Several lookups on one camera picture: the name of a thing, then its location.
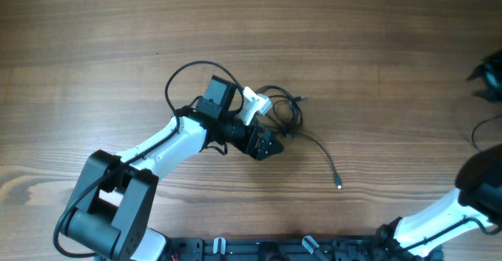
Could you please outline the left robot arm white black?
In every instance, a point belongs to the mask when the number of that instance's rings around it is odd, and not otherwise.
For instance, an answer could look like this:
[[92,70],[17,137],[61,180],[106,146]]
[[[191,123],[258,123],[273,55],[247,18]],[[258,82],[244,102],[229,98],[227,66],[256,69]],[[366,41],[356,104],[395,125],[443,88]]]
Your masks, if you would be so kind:
[[270,100],[244,88],[242,108],[234,112],[237,90],[214,76],[203,96],[175,110],[149,139],[117,154],[91,154],[56,224],[56,249],[62,249],[63,235],[88,248],[95,260],[177,260],[169,239],[147,226],[158,183],[205,149],[227,154],[232,145],[258,161],[284,150],[274,132],[253,123],[256,114],[266,114]]

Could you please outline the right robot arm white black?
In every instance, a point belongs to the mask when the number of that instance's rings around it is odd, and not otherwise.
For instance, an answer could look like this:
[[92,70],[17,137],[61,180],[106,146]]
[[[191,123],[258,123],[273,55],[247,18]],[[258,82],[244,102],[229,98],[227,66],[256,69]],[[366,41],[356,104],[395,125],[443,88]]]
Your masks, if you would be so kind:
[[475,141],[482,125],[500,118],[492,116],[472,129],[471,145],[477,153],[464,163],[446,196],[378,229],[372,259],[442,260],[442,244],[461,234],[476,229],[486,236],[501,232],[501,145],[483,150]]

